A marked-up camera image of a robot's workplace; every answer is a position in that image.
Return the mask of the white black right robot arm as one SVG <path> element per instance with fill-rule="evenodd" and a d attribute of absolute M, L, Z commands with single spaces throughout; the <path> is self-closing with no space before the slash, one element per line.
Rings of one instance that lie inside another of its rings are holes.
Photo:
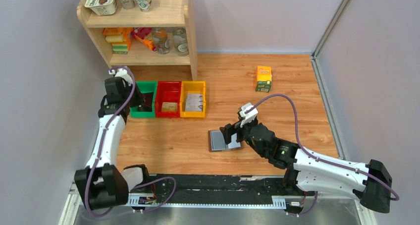
<path fill-rule="evenodd" d="M 325 156 L 275 136 L 262 123 L 227 124 L 220 128 L 226 143 L 245 142 L 270 164 L 284 169 L 284 191 L 346 196 L 378 213 L 390 212 L 392 177 L 377 160 L 357 163 Z"/>

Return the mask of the brown leather card holder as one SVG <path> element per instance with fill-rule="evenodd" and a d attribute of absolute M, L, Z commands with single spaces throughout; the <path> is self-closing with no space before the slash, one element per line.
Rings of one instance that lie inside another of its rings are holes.
<path fill-rule="evenodd" d="M 237 134 L 232 135 L 231 142 L 229 144 L 225 143 L 223 134 L 219 130 L 211 130 L 208 132 L 209 139 L 209 151 L 210 152 L 224 152 L 239 150 L 242 148 L 240 142 L 236 141 Z"/>

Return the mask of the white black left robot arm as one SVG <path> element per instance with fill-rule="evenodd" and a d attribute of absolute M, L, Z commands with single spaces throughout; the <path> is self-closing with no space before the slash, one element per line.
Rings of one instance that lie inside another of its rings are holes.
<path fill-rule="evenodd" d="M 113 76 L 105 80 L 106 94 L 98 110 L 99 130 L 92 154 L 83 169 L 74 174 L 74 182 L 85 208 L 94 210 L 125 205 L 134 188 L 141 193 L 151 186 L 144 165 L 126 167 L 120 172 L 116 157 L 120 138 L 130 109 L 140 106 L 144 96 L 130 76 Z"/>

